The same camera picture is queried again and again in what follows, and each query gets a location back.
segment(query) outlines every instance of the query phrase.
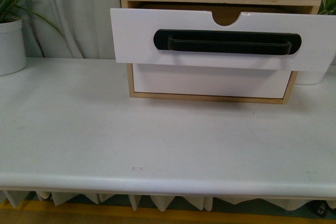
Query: white pot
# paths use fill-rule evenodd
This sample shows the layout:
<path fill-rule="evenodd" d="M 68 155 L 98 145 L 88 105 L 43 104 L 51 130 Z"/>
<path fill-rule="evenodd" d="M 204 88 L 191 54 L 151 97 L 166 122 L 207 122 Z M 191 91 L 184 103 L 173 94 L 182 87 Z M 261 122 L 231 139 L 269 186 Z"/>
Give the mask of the white pot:
<path fill-rule="evenodd" d="M 0 24 L 0 76 L 26 67 L 22 20 Z"/>
<path fill-rule="evenodd" d="M 325 72 L 298 72 L 295 84 L 313 85 L 320 83 L 325 75 Z"/>

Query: white drawer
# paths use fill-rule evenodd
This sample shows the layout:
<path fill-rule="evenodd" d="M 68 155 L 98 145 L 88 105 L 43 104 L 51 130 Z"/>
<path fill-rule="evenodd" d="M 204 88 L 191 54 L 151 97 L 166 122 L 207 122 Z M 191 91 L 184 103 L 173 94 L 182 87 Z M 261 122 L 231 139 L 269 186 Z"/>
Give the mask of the white drawer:
<path fill-rule="evenodd" d="M 336 55 L 336 16 L 242 12 L 221 26 L 206 11 L 111 9 L 111 20 L 116 60 L 123 63 L 325 72 Z M 159 50 L 153 38 L 160 29 L 289 33 L 302 43 L 292 55 Z"/>
<path fill-rule="evenodd" d="M 282 99 L 291 71 L 133 64 L 139 93 Z"/>

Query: drawer unit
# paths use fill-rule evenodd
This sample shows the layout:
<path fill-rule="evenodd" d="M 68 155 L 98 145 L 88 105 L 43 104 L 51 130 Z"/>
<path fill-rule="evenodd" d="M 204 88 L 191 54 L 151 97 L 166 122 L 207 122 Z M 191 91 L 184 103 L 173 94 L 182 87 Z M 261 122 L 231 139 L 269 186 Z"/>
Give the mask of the drawer unit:
<path fill-rule="evenodd" d="M 131 97 L 284 104 L 298 71 L 326 72 L 336 19 L 321 0 L 121 0 L 111 9 Z"/>

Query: drawer handle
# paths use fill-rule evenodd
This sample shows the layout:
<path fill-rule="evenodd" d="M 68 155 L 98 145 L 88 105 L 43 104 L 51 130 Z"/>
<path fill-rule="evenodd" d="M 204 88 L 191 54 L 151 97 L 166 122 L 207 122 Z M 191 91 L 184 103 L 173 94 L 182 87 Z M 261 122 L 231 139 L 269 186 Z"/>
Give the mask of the drawer handle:
<path fill-rule="evenodd" d="M 292 55 L 299 50 L 301 37 L 246 31 L 158 30 L 154 44 L 159 50 Z"/>

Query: white tabletop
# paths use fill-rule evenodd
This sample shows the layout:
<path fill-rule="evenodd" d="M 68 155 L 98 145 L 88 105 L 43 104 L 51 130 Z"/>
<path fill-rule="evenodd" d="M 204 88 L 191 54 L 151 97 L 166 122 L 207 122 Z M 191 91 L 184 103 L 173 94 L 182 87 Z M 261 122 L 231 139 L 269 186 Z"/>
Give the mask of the white tabletop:
<path fill-rule="evenodd" d="M 287 105 L 130 98 L 114 60 L 0 77 L 0 189 L 336 199 L 336 67 Z"/>

